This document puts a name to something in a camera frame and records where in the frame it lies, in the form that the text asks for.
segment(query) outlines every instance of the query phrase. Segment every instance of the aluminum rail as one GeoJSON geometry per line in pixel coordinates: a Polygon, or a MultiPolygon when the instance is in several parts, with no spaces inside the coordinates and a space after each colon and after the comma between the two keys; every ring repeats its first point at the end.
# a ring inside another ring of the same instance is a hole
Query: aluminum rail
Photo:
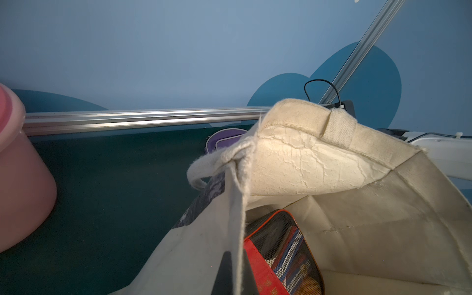
{"type": "Polygon", "coordinates": [[[27,113],[28,136],[258,120],[270,107],[27,113]]]}
{"type": "MultiPolygon", "coordinates": [[[[357,44],[356,48],[354,48],[353,53],[351,53],[346,63],[336,75],[336,78],[334,78],[333,84],[339,91],[341,91],[341,88],[343,88],[349,80],[355,69],[357,69],[369,50],[371,50],[372,46],[374,46],[374,43],[383,33],[404,2],[405,0],[387,0],[382,10],[357,44]]],[[[330,87],[321,98],[320,104],[330,104],[335,98],[336,92],[332,87],[330,87]]]]}

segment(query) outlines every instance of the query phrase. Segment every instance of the pink container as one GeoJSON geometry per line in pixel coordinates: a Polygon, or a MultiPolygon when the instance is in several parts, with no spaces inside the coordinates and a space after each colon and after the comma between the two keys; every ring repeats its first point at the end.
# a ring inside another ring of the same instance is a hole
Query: pink container
{"type": "Polygon", "coordinates": [[[0,252],[40,226],[56,201],[56,183],[21,130],[25,107],[0,84],[0,252]]]}

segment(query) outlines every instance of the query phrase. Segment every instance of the mesh pouch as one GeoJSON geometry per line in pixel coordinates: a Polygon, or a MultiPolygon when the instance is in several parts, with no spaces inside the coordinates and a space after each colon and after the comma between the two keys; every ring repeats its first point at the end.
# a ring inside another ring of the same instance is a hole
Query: mesh pouch
{"type": "Polygon", "coordinates": [[[276,210],[246,227],[244,249],[259,295],[323,295],[320,270],[292,215],[276,210]]]}

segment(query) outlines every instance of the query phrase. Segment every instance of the black cable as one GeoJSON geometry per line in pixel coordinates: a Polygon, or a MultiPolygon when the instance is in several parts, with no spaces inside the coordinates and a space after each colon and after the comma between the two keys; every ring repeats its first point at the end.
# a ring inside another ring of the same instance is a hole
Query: black cable
{"type": "MultiPolygon", "coordinates": [[[[407,141],[407,143],[412,143],[412,142],[414,142],[415,140],[417,140],[418,138],[422,138],[422,137],[425,136],[425,135],[439,135],[439,136],[443,136],[443,137],[453,137],[453,138],[456,137],[455,135],[442,134],[442,133],[436,133],[436,132],[427,132],[427,133],[425,133],[425,134],[422,134],[422,135],[420,135],[420,136],[415,137],[415,138],[412,139],[412,140],[407,141]]],[[[472,136],[461,136],[460,138],[472,138],[472,136]]]]}
{"type": "Polygon", "coordinates": [[[333,83],[331,83],[330,81],[325,80],[325,79],[313,79],[313,80],[310,80],[310,81],[308,81],[308,82],[305,83],[305,86],[303,87],[303,89],[305,90],[305,94],[306,94],[306,97],[308,98],[308,101],[311,101],[311,100],[310,100],[310,97],[308,96],[308,92],[306,91],[306,85],[307,85],[309,82],[313,82],[313,81],[323,81],[323,82],[329,83],[329,85],[331,85],[331,87],[334,88],[334,91],[336,91],[337,99],[339,100],[339,106],[342,105],[342,103],[341,103],[341,98],[339,97],[339,92],[337,91],[336,87],[333,85],[333,83]]]}

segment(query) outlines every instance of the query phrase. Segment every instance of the dark green surface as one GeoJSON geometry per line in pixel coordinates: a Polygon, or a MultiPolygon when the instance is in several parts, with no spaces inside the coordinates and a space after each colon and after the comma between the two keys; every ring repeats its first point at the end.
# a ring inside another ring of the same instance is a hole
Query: dark green surface
{"type": "Polygon", "coordinates": [[[128,285],[197,196],[186,170],[220,129],[35,142],[58,199],[34,233],[0,253],[0,295],[128,285]]]}

